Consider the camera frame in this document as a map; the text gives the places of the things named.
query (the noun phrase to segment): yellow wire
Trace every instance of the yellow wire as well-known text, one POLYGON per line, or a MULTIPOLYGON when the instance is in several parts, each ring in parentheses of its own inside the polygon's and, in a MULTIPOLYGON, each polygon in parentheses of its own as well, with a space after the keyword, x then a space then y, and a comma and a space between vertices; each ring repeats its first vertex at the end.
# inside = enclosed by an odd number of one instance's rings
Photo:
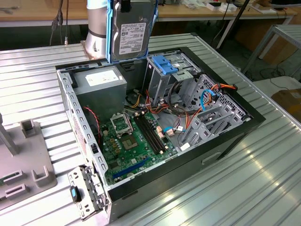
POLYGON ((135 107, 137 107, 139 105, 140 96, 141 96, 141 94, 139 94, 136 104, 134 104, 133 106, 131 106, 131 108, 135 108, 135 107))

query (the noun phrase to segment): ribbed aluminum surface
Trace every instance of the ribbed aluminum surface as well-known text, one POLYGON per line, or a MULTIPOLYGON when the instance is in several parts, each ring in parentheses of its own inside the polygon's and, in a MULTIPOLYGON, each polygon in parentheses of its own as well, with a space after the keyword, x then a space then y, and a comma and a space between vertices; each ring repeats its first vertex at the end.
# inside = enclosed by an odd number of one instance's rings
POLYGON ((277 29, 292 38, 301 45, 301 25, 277 25, 277 29))
MULTIPOLYGON (((205 63, 235 83, 266 121, 230 155, 112 225, 300 225, 301 134, 271 100, 225 59, 190 34, 153 37, 150 51, 190 47, 205 63)), ((0 52, 0 112, 6 128, 34 118, 42 126, 57 186, 0 211, 1 225, 93 225, 69 192, 66 173, 83 164, 64 113, 54 65, 87 60, 81 45, 0 52)))

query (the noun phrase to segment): green motherboard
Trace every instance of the green motherboard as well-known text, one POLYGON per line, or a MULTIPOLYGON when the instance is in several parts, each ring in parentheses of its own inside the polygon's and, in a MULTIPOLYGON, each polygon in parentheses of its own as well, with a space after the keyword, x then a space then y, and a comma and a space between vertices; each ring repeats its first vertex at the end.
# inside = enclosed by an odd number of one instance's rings
MULTIPOLYGON (((143 117, 145 117, 156 133, 155 128, 158 126, 158 123, 152 114, 146 113, 143 117)), ((164 151, 156 153, 143 135, 143 132, 139 129, 134 116, 129 117, 129 122, 133 127, 132 134, 123 134, 120 138, 117 137, 111 122, 101 125, 103 132, 102 153, 109 166, 105 177, 109 185, 131 177, 135 173, 177 154, 176 149, 169 139, 159 137, 157 133, 156 136, 164 146, 164 151), (118 173, 124 170, 127 173, 118 176, 118 173)))

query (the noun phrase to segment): open computer tower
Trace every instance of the open computer tower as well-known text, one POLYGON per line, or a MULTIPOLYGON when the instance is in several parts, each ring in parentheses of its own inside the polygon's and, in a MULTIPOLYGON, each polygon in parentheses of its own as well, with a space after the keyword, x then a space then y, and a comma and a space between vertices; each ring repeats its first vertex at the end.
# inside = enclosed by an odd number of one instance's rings
POLYGON ((68 174, 82 220, 120 218, 229 154, 265 120, 188 48, 56 70, 85 159, 68 174))

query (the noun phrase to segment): black chassis frame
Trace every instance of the black chassis frame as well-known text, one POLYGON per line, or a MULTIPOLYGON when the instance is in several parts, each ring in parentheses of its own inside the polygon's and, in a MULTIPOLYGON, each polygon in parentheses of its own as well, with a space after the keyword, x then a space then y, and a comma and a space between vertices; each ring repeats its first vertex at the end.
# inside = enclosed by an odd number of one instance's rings
MULTIPOLYGON (((197 55, 195 55, 188 47, 164 49, 150 52, 149 54, 165 53, 180 50, 184 53, 192 62, 196 64, 202 71, 207 74, 216 83, 227 84, 218 74, 216 74, 209 66, 207 66, 197 55)), ((91 63, 97 63, 99 67, 110 65, 106 60, 92 60, 67 65, 56 66, 56 69, 63 70, 65 72, 80 72, 90 70, 91 68, 82 67, 79 65, 88 65, 91 63)), ((240 141, 245 138, 249 133, 258 128, 265 118, 253 108, 245 99, 243 99, 236 90, 225 89, 223 91, 232 97, 233 100, 247 113, 251 118, 249 121, 245 121, 242 125, 222 133, 216 139, 207 141, 206 143, 182 154, 179 157, 173 158, 166 163, 146 172, 132 180, 124 183, 116 188, 108 191, 112 203, 118 205, 112 205, 110 222, 122 217, 132 209, 144 204, 148 200, 160 195, 164 191, 172 188, 178 183, 184 181, 188 177, 200 171, 206 167, 201 164, 201 161, 208 157, 207 153, 213 154, 220 152, 216 158, 213 158, 210 163, 223 158, 229 154, 240 141)))

